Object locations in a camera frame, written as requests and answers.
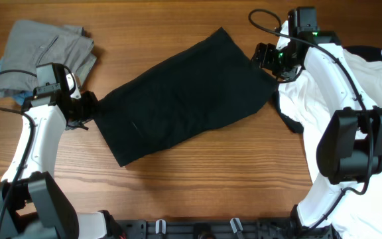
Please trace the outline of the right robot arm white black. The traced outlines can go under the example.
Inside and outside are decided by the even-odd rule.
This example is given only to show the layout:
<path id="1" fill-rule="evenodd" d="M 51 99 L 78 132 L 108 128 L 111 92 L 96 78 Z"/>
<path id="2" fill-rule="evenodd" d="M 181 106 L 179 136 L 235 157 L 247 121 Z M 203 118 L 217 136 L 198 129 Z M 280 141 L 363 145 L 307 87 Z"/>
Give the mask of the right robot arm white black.
<path id="1" fill-rule="evenodd" d="M 291 216 L 296 237 L 321 234 L 344 197 L 365 195 L 371 176 L 382 172 L 382 108 L 363 93 L 332 32 L 305 32 L 284 48 L 259 43 L 252 61 L 281 84 L 307 71 L 326 101 L 330 121 L 315 150 L 318 174 Z"/>

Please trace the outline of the black shorts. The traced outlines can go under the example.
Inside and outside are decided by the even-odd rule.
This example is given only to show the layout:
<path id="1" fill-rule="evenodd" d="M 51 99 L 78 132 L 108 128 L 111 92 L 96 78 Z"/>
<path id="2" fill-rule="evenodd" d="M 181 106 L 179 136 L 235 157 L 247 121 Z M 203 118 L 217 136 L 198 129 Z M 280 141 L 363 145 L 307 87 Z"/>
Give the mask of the black shorts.
<path id="1" fill-rule="evenodd" d="M 257 113 L 276 88 L 219 28 L 110 92 L 94 121 L 123 167 Z"/>

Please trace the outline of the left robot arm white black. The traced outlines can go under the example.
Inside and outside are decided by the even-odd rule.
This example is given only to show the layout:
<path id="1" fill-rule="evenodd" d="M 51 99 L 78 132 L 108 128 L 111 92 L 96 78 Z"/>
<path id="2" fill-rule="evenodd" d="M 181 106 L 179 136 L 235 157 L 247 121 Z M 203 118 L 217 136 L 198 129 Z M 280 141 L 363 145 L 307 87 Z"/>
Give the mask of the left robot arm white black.
<path id="1" fill-rule="evenodd" d="M 76 212 L 54 180 L 62 134 L 82 127 L 96 108 L 92 92 L 35 94 L 21 108 L 23 129 L 0 182 L 0 238 L 112 238 L 106 210 Z"/>

